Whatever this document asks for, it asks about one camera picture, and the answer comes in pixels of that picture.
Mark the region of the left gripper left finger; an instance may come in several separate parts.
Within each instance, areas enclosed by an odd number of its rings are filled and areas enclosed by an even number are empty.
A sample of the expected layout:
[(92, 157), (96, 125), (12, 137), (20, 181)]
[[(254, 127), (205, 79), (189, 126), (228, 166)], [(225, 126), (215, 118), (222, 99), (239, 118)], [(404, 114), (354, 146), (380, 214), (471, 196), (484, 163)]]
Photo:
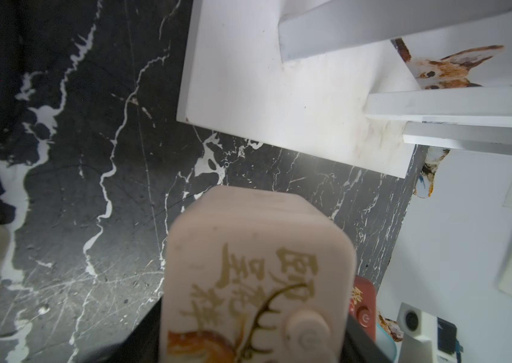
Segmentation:
[(160, 298), (139, 325), (121, 343), (96, 349), (80, 362), (159, 362), (162, 301), (163, 299)]

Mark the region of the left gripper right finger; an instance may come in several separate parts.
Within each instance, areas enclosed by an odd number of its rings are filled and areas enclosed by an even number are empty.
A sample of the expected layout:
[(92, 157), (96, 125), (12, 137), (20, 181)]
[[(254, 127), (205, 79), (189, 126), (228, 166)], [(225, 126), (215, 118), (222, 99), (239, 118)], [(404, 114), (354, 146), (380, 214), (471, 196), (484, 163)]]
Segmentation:
[(340, 363), (391, 363), (391, 360), (352, 316), (348, 316), (339, 361)]

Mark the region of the dark red printed cube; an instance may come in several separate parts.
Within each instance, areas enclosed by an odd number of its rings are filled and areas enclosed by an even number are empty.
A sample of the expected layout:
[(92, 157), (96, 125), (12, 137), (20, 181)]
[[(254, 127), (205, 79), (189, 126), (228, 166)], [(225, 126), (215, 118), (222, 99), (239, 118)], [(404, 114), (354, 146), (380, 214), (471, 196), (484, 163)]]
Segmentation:
[(375, 341), (377, 325), (376, 297), (373, 283), (366, 278), (356, 276), (351, 291), (349, 313), (373, 341)]

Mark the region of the pink printed cube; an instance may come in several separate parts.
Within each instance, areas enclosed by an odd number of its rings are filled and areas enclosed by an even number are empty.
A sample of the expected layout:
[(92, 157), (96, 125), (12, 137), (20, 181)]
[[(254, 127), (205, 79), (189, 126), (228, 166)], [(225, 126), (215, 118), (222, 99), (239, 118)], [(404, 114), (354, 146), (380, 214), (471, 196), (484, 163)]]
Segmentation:
[(168, 233), (161, 362), (337, 362), (354, 245), (298, 195), (217, 186)]

